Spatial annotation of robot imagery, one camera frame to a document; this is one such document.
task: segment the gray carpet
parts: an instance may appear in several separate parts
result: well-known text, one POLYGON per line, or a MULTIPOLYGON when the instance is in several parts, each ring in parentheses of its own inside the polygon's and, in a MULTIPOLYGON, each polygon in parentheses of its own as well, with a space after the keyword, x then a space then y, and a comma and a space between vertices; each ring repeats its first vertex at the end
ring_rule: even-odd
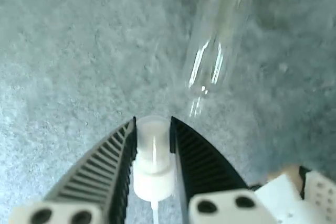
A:
MULTIPOLYGON (((133 115, 185 120, 249 183, 289 163, 336 179, 336 0, 255 0, 230 92, 191 121, 196 2, 0 0, 0 223, 133 115)), ((181 221, 176 196, 159 212, 181 221)), ((127 223, 151 220, 131 190, 127 223)))

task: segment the white spray pump cap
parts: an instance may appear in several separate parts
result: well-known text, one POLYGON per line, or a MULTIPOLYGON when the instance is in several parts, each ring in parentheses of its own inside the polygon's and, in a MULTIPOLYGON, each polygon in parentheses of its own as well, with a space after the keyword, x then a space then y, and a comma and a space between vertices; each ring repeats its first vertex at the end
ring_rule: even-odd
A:
POLYGON ((170 153, 170 120, 150 115, 136 123, 138 147, 133 165, 135 194, 156 205, 174 191, 174 167, 170 153))

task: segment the tan object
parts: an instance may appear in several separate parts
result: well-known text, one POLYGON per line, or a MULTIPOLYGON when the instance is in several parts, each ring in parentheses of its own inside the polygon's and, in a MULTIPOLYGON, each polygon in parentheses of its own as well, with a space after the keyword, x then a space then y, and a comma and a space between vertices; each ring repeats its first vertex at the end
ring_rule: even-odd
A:
POLYGON ((287 174, 290 177, 290 179, 292 180, 292 182, 295 184, 298 192, 301 192, 302 187, 303 187, 303 181, 300 177, 299 169, 300 169, 300 166, 298 166, 298 165, 287 166, 284 169, 282 169, 282 170, 280 170, 276 173, 269 174, 268 177, 267 177, 267 180, 271 181, 272 179, 275 179, 275 178, 279 177, 281 174, 287 174))

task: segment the screw hole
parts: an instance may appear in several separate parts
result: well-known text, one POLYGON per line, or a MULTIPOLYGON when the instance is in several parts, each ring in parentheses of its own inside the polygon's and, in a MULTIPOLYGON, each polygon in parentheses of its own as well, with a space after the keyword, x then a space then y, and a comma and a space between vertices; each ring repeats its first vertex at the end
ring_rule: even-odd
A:
POLYGON ((31 224, 44 224, 50 219, 51 214, 52 212, 49 208, 41 209, 40 211, 34 213, 30 220, 31 224))
POLYGON ((81 211, 76 213, 72 219, 71 224, 89 224, 91 222, 92 215, 88 211, 81 211))
POLYGON ((256 204, 248 197, 240 196, 236 198, 236 205, 239 208, 253 208, 256 204))
POLYGON ((318 188, 323 188, 323 187, 324 187, 324 184, 321 183, 321 182, 318 182, 318 183, 317 183, 317 187, 318 187, 318 188))
POLYGON ((217 211, 217 207, 209 200, 202 200, 198 203, 197 209, 199 212, 204 214, 213 214, 217 211))

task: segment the clear glass bottle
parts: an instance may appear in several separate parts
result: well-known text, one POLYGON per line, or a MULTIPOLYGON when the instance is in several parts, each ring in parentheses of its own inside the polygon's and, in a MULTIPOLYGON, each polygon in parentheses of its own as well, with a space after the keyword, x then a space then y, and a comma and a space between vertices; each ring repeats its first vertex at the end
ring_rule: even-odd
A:
POLYGON ((189 116, 223 90, 234 68, 252 0, 199 0, 183 75, 192 98, 189 116))

